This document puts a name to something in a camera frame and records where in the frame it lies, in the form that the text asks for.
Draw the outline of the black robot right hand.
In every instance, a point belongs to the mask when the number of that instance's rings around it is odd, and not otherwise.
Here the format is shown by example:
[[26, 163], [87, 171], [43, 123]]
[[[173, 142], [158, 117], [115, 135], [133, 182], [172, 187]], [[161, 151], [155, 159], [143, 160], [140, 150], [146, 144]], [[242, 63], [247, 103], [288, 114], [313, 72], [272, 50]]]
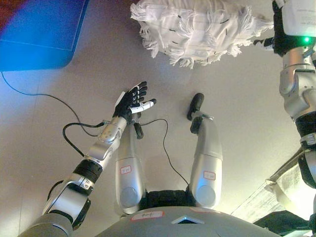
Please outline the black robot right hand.
[[256, 47], [284, 56], [302, 47], [303, 57], [316, 52], [316, 2], [314, 0], [274, 0], [274, 36], [257, 39]]

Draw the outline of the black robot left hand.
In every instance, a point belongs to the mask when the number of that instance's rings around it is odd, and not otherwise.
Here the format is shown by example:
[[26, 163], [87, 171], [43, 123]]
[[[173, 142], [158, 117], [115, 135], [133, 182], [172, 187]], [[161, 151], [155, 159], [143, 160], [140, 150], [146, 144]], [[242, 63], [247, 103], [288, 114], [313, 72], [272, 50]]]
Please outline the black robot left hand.
[[147, 82], [143, 81], [129, 91], [123, 91], [115, 103], [113, 117], [121, 117], [128, 121], [132, 114], [143, 112], [154, 106], [157, 103], [156, 99], [144, 101], [147, 89]]

